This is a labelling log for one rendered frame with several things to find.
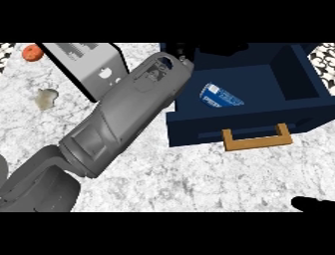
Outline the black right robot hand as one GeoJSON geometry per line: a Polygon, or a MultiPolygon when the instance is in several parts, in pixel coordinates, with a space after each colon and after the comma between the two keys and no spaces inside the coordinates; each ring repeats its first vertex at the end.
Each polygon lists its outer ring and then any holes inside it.
{"type": "Polygon", "coordinates": [[[335,213],[335,201],[317,200],[312,197],[295,196],[291,205],[303,212],[331,212],[335,213]]]}

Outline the navy blue drawer front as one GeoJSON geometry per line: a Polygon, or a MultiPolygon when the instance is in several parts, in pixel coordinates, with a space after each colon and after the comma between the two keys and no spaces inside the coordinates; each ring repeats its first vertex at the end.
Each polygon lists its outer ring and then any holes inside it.
{"type": "Polygon", "coordinates": [[[286,124],[291,133],[301,133],[335,120],[335,99],[304,100],[261,107],[232,107],[167,113],[168,146],[221,141],[230,129],[235,139],[276,135],[275,127],[286,124]]]}

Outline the grey and black appliance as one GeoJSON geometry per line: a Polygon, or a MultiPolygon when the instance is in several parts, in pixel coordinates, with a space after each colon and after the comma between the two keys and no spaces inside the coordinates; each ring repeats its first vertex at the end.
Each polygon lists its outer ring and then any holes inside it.
{"type": "Polygon", "coordinates": [[[113,43],[38,43],[44,54],[94,103],[130,73],[113,43]]]}

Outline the blue and white can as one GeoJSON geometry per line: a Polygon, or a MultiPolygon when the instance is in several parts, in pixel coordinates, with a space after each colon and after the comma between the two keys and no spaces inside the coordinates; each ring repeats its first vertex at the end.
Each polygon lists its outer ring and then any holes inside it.
{"type": "Polygon", "coordinates": [[[214,83],[208,83],[199,92],[201,101],[212,108],[238,107],[244,101],[214,83]]]}

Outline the navy blue open drawer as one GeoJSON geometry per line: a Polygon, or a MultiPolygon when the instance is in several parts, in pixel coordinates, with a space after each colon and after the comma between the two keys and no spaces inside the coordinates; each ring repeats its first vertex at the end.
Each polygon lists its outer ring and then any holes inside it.
{"type": "Polygon", "coordinates": [[[199,99],[208,83],[227,90],[248,107],[335,99],[309,62],[307,44],[247,44],[248,49],[232,56],[195,51],[193,73],[174,103],[180,113],[211,109],[199,99]]]}

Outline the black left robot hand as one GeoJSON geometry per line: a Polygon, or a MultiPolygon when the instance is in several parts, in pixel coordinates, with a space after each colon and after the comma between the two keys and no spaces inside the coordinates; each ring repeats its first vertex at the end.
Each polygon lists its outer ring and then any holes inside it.
{"type": "Polygon", "coordinates": [[[232,56],[236,52],[248,49],[244,42],[230,43],[165,43],[165,52],[178,59],[184,58],[193,61],[195,51],[217,56],[232,56]]]}

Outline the orange round fruit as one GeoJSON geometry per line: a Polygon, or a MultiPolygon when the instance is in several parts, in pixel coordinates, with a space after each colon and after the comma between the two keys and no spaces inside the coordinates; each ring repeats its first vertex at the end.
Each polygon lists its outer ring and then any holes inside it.
{"type": "Polygon", "coordinates": [[[22,57],[28,62],[38,61],[44,56],[44,52],[37,44],[29,45],[22,52],[22,57]]]}

